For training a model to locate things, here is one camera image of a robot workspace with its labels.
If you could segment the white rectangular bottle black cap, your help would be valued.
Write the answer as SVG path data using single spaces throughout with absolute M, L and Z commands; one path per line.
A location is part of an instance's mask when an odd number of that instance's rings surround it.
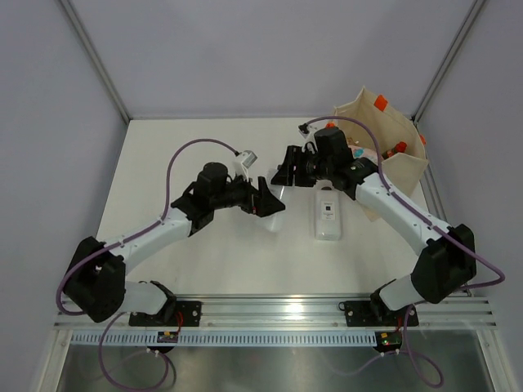
M 342 236 L 342 222 L 338 193 L 330 187 L 315 193 L 315 238 L 338 241 Z

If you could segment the peach bottle pink cap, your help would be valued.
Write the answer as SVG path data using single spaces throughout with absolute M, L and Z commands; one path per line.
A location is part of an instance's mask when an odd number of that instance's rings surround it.
M 357 145 L 349 145 L 349 148 L 351 149 L 352 156 L 354 157 L 354 159 L 367 158 L 374 164 L 378 164 L 378 155 L 375 150 Z

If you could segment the canvas tote bag orange handles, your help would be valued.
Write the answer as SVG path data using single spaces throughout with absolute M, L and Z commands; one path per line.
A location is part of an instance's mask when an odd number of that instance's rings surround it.
M 361 126 L 345 120 L 337 120 L 351 147 L 360 147 L 370 153 L 384 154 L 399 143 L 405 143 L 405 151 L 386 158 L 382 163 L 388 180 L 404 195 L 410 197 L 415 191 L 428 165 L 423 138 L 413 123 L 395 109 L 383 95 L 362 88 L 352 102 L 337 106 L 333 114 L 353 118 L 363 123 L 373 133 L 371 136 Z

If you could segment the green bottle red cap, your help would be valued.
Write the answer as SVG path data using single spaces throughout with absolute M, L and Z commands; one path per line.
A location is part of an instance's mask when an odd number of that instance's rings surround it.
M 392 156 L 396 154 L 403 154 L 408 148 L 408 144 L 404 141 L 400 141 L 397 143 L 394 147 L 386 150 L 382 153 L 382 158 L 384 160 L 391 158 Z

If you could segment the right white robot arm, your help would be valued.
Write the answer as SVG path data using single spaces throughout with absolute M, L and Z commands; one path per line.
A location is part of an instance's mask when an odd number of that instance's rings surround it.
M 381 286 L 370 297 L 370 314 L 388 324 L 419 302 L 438 304 L 476 276 L 473 232 L 429 216 L 391 185 L 377 164 L 355 158 L 342 131 L 328 127 L 314 134 L 311 148 L 290 145 L 270 182 L 312 187 L 319 180 L 373 210 L 412 248 L 413 271 Z

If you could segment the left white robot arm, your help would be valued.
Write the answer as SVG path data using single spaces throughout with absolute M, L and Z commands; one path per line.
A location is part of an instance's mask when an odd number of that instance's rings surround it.
M 78 307 L 75 315 L 86 315 L 94 323 L 134 313 L 154 325 L 167 325 L 179 314 L 176 295 L 157 281 L 128 281 L 127 274 L 165 247 L 197 234 L 212 222 L 215 211 L 232 207 L 261 218 L 285 209 L 265 177 L 253 185 L 241 175 L 230 177 L 222 163 L 208 163 L 151 225 L 112 243 L 85 238 L 58 293 Z

